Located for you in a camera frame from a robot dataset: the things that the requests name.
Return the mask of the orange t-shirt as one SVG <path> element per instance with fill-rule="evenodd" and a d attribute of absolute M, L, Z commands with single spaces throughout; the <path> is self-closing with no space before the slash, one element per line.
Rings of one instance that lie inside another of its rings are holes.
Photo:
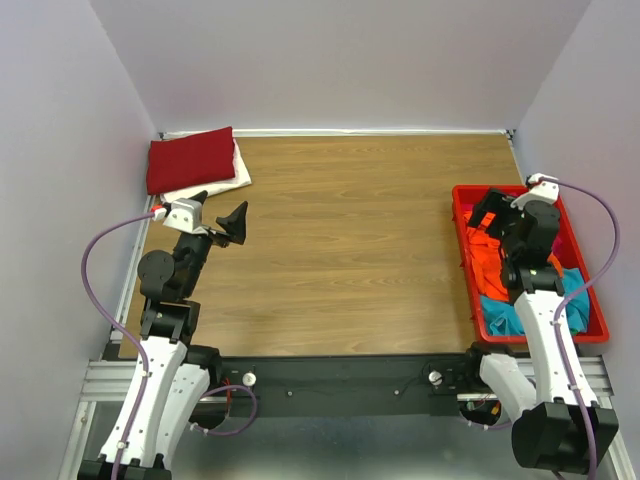
<path fill-rule="evenodd" d="M 468 226 L 472 215 L 472 206 L 464 204 L 462 212 L 465 224 L 463 239 L 468 244 L 471 271 L 479 294 L 492 300 L 508 302 L 508 291 L 502 284 L 501 278 L 500 241 L 486 233 L 486 227 L 494 215 L 487 214 L 480 226 L 473 228 Z"/>

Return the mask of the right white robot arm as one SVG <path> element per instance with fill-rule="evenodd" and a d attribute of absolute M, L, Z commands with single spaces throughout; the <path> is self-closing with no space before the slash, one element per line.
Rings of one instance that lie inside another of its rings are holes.
<path fill-rule="evenodd" d="M 467 389 L 489 387 L 497 395 L 520 466 L 592 479 L 619 423 L 583 373 L 568 325 L 569 296 L 549 259 L 560 231 L 557 199 L 556 188 L 519 197 L 491 188 L 469 220 L 477 227 L 493 217 L 486 232 L 499 242 L 502 283 L 523 326 L 535 378 L 529 380 L 513 356 L 497 352 L 466 361 L 459 371 Z"/>

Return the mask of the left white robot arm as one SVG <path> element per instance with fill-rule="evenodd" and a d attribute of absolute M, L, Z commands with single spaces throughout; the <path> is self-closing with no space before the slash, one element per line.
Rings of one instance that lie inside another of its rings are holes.
<path fill-rule="evenodd" d="M 80 479 L 171 478 L 173 456 L 199 400 L 232 388 L 222 380 L 218 349 L 192 342 L 200 305 L 190 297 L 212 247 L 245 243 L 248 204 L 208 226 L 202 221 L 207 197 L 200 192 L 163 202 L 143 216 L 179 237 L 172 251 L 152 250 L 138 262 L 144 298 L 139 335 L 112 324 L 138 356 L 118 419 L 97 459 L 82 461 Z"/>

